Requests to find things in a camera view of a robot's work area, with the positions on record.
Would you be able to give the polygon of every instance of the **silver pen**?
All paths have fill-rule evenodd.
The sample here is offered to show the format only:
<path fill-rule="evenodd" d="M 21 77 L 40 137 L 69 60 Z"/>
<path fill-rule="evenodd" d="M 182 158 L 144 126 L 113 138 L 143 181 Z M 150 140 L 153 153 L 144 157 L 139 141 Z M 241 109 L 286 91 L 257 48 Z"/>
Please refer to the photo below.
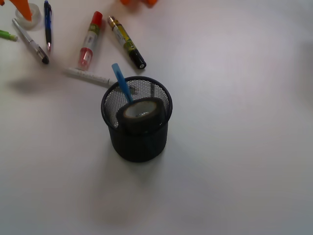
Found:
<path fill-rule="evenodd" d="M 41 49 L 41 47 L 37 43 L 34 42 L 34 40 L 28 35 L 28 33 L 24 29 L 22 29 L 22 27 L 20 26 L 20 24 L 17 22 L 15 18 L 12 20 L 12 22 L 14 23 L 16 28 L 18 28 L 21 34 L 24 36 L 25 40 L 28 42 L 30 47 L 34 49 L 34 51 L 42 60 L 42 62 L 46 65 L 49 64 L 49 58 L 45 54 L 45 52 Z"/>

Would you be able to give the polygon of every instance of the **white pen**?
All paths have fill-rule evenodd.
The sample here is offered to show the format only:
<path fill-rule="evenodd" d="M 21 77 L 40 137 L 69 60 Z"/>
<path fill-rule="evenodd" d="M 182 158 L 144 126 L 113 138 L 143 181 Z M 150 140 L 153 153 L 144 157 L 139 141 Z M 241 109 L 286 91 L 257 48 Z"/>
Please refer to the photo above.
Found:
<path fill-rule="evenodd" d="M 64 69 L 64 72 L 66 74 L 75 75 L 75 76 L 86 78 L 86 79 L 89 79 L 89 80 L 92 80 L 95 82 L 103 83 L 104 86 L 106 86 L 107 88 L 109 88 L 110 86 L 112 86 L 114 83 L 117 82 L 116 79 L 101 77 L 101 76 L 95 75 L 91 72 L 82 71 L 82 70 L 78 70 L 75 68 Z M 131 94 L 136 94 L 136 88 L 130 86 L 130 90 L 131 90 Z"/>
<path fill-rule="evenodd" d="M 42 60 L 42 62 L 46 65 L 49 64 L 49 58 L 45 54 L 45 52 L 41 49 L 41 47 L 37 43 L 34 42 L 34 40 L 28 35 L 28 33 L 24 29 L 22 29 L 22 27 L 20 26 L 20 24 L 17 22 L 15 18 L 12 19 L 12 22 L 16 26 L 16 28 L 18 28 L 18 30 L 21 32 L 25 40 L 28 42 L 30 47 L 36 52 L 36 54 Z"/>

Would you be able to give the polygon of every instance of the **red cap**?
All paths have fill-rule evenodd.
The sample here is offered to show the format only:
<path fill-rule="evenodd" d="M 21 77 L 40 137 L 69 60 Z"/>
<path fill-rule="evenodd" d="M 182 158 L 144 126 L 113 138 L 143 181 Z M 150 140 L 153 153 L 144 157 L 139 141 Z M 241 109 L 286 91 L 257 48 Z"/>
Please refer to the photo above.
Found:
<path fill-rule="evenodd" d="M 100 12 L 96 11 L 93 15 L 91 23 L 98 25 L 100 28 L 101 24 L 102 24 L 102 14 Z"/>

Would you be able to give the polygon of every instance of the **pen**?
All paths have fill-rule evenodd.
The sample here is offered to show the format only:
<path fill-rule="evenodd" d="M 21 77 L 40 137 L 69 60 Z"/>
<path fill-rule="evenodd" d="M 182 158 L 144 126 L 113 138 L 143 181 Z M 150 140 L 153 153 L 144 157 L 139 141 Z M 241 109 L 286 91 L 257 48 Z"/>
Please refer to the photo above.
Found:
<path fill-rule="evenodd" d="M 5 39 L 12 40 L 15 42 L 18 40 L 17 36 L 9 34 L 9 32 L 2 31 L 2 30 L 0 30 L 0 38 L 5 38 Z"/>
<path fill-rule="evenodd" d="M 87 80 L 92 80 L 92 81 L 95 81 L 95 82 L 102 83 L 107 88 L 109 88 L 110 86 L 112 86 L 116 82 L 116 80 L 113 80 L 113 79 L 110 79 L 110 78 L 105 78 L 105 77 L 102 77 L 102 76 L 98 76 L 98 75 L 96 75 L 94 73 L 78 70 L 78 69 L 75 69 L 75 68 L 64 69 L 64 73 L 66 73 L 68 75 L 74 75 L 74 76 L 77 76 L 77 77 L 80 77 L 80 78 L 84 78 L 84 79 L 87 79 Z M 129 88 L 131 90 L 131 94 L 137 94 L 135 87 L 130 86 Z"/>
<path fill-rule="evenodd" d="M 51 5 L 49 2 L 46 0 L 44 3 L 44 9 L 45 9 L 45 40 L 47 42 L 47 48 L 48 51 L 51 51 L 51 15 L 52 15 L 52 10 L 51 10 Z"/>
<path fill-rule="evenodd" d="M 147 66 L 147 64 L 142 58 L 142 56 L 140 55 L 138 49 L 132 42 L 131 38 L 128 36 L 124 27 L 120 24 L 120 22 L 114 16 L 108 17 L 108 23 L 110 27 L 112 28 L 112 31 L 116 35 L 116 38 L 118 39 L 119 43 L 127 51 L 129 57 L 134 62 L 136 67 L 140 70 L 144 69 Z"/>
<path fill-rule="evenodd" d="M 131 91 L 127 85 L 127 82 L 125 81 L 125 78 L 122 74 L 122 71 L 121 69 L 119 68 L 118 64 L 115 63 L 115 64 L 112 64 L 112 69 L 115 73 L 115 76 L 117 78 L 117 81 L 118 81 L 118 84 L 119 84 L 119 87 L 121 88 L 122 92 L 124 93 L 127 101 L 129 103 L 132 103 L 133 102 L 133 97 L 131 95 Z"/>
<path fill-rule="evenodd" d="M 12 22 L 14 23 L 16 28 L 18 28 L 18 30 L 21 32 L 27 43 L 36 52 L 36 54 L 42 60 L 42 62 L 46 65 L 49 64 L 49 58 L 47 57 L 45 52 L 41 49 L 41 47 L 38 44 L 36 44 L 34 40 L 32 40 L 32 38 L 28 35 L 28 33 L 26 33 L 24 29 L 22 29 L 22 27 L 19 25 L 15 18 L 12 20 Z"/>

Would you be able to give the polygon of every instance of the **black marker cap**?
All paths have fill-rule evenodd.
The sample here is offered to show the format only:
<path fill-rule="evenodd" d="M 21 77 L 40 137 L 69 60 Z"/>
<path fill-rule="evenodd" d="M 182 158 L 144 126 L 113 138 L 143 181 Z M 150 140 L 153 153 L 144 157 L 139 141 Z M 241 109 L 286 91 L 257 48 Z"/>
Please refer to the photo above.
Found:
<path fill-rule="evenodd" d="M 146 62 L 140 55 L 138 49 L 132 50 L 129 53 L 129 57 L 132 59 L 132 61 L 134 62 L 134 64 L 139 70 L 143 70 L 147 66 Z"/>

